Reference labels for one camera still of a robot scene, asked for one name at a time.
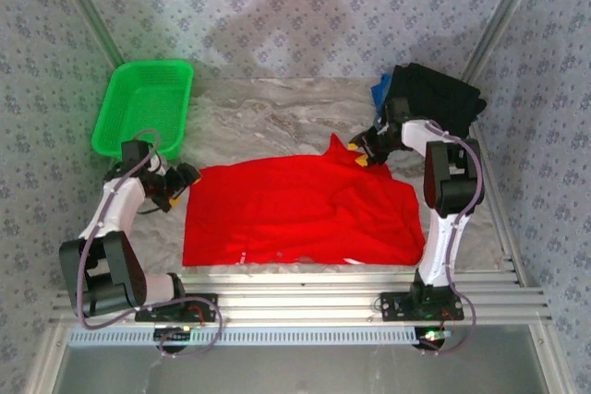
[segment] marble table surface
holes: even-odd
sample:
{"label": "marble table surface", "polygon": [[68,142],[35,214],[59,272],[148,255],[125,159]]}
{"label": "marble table surface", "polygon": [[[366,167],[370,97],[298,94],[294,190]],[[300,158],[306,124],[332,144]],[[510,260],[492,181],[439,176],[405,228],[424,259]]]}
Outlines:
{"label": "marble table surface", "polygon": [[[368,128],[375,113],[369,87],[375,78],[215,80],[194,85],[180,160],[197,167],[265,157],[321,154],[335,133],[346,143]],[[427,236],[429,211],[423,200],[423,159],[394,152],[392,176],[411,184]],[[186,268],[181,265],[187,194],[168,214],[138,215],[131,242],[147,272],[261,273],[368,272],[408,267],[377,265],[267,264]],[[145,208],[152,206],[146,202]],[[464,231],[456,268],[498,269],[502,251],[488,203],[478,206]]]}

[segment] green plastic basket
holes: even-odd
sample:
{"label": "green plastic basket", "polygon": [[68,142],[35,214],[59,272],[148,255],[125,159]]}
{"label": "green plastic basket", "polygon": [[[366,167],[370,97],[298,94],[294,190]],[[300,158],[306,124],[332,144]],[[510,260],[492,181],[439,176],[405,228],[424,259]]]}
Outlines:
{"label": "green plastic basket", "polygon": [[[192,80],[193,67],[181,60],[141,60],[118,67],[92,134],[94,150],[120,159],[121,142],[153,128],[161,138],[158,152],[168,160],[177,158]],[[151,134],[140,138],[154,141]]]}

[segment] black cloth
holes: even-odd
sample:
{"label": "black cloth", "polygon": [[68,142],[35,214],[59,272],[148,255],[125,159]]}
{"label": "black cloth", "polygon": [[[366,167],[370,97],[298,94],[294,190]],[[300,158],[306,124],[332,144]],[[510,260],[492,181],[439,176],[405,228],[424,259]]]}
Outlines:
{"label": "black cloth", "polygon": [[480,90],[419,64],[396,66],[386,103],[392,103],[391,112],[399,113],[400,98],[406,98],[410,118],[436,121],[450,134],[465,138],[476,116],[487,106],[479,99]]}

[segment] wall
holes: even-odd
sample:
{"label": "wall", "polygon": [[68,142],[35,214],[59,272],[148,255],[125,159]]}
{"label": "wall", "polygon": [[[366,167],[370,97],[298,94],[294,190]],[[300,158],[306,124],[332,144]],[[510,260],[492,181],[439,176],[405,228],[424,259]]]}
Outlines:
{"label": "wall", "polygon": [[377,76],[422,62],[459,76],[499,0],[92,0],[126,59],[198,76]]}
{"label": "wall", "polygon": [[525,265],[591,392],[591,0],[523,0],[482,72],[480,119]]}
{"label": "wall", "polygon": [[0,392],[19,392],[61,286],[57,249],[104,172],[90,134],[110,71],[70,0],[0,0]]}

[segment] red shirt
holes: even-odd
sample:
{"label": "red shirt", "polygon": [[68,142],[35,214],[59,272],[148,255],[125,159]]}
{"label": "red shirt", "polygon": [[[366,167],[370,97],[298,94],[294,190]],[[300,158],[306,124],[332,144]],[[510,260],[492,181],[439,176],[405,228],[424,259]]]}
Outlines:
{"label": "red shirt", "polygon": [[337,136],[320,156],[201,170],[187,205],[183,266],[241,263],[415,265],[423,254],[412,186],[363,168]]}

